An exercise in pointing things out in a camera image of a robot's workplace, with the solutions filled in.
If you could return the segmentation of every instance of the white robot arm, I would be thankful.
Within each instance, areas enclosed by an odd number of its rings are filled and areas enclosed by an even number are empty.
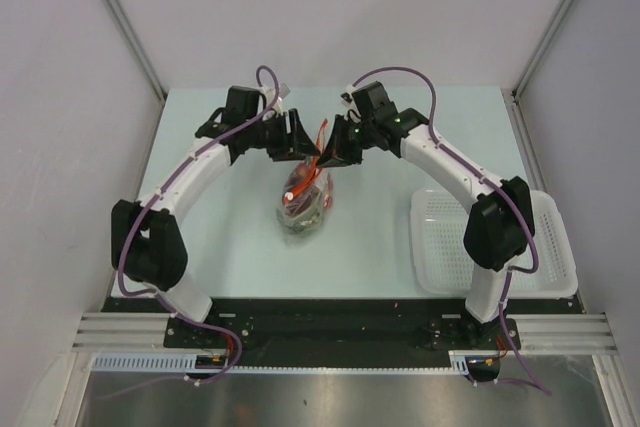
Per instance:
[[[178,312],[198,322],[205,320],[212,302],[186,270],[187,252],[179,225],[188,211],[248,149],[265,149],[274,161],[320,154],[302,128],[297,111],[282,111],[281,98],[276,100],[273,113],[208,147],[212,139],[254,118],[261,98],[264,105],[272,102],[274,90],[262,90],[231,87],[226,106],[198,129],[191,150],[173,173],[136,202],[120,200],[111,213],[113,267],[120,267],[126,251],[123,272],[129,278],[145,284],[150,292],[162,292]],[[133,240],[125,249],[132,234]]]
[[[336,116],[318,166],[359,164],[364,149],[378,147],[416,165],[451,192],[469,214],[464,244],[476,263],[466,309],[480,324],[495,319],[507,269],[524,253],[527,235],[512,209],[488,184],[500,186],[511,198],[533,235],[527,184],[518,177],[507,181],[486,171],[443,142],[435,129],[430,131],[429,120],[416,110],[398,112],[380,82],[344,94],[343,99],[350,111],[346,118]],[[481,173],[480,178],[471,170]]]

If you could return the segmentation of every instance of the metal floor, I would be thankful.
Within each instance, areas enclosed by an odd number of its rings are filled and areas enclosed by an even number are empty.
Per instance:
[[[553,397],[513,385],[474,389],[458,376],[235,374],[199,388],[166,381],[99,401],[152,376],[94,373],[78,426],[612,425],[591,357],[530,363]],[[522,376],[515,359],[506,359],[501,376]]]

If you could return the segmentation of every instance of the white wall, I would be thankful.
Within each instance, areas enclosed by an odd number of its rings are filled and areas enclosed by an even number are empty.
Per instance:
[[[572,242],[640,398],[640,0],[579,0],[523,98]]]
[[[345,85],[374,67],[439,84],[513,87],[559,0],[122,0],[172,87]]]
[[[159,105],[100,0],[0,0],[0,424],[106,290]]]

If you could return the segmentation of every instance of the clear plastic bag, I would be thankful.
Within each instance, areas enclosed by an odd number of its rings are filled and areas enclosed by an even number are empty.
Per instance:
[[[320,126],[316,146],[325,145],[328,120]],[[294,235],[316,231],[333,203],[333,179],[329,170],[317,168],[318,157],[309,157],[296,165],[284,184],[276,215],[280,225]]]

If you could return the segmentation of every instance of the white plastic basket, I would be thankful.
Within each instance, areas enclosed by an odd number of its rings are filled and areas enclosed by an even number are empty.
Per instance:
[[[531,203],[540,269],[533,275],[516,272],[509,297],[570,297],[578,290],[578,278],[560,212],[544,192],[532,190]],[[469,292],[473,261],[462,243],[467,218],[448,192],[418,190],[411,198],[413,264],[420,285],[430,294],[464,297]],[[527,248],[516,265],[531,267],[532,262]]]

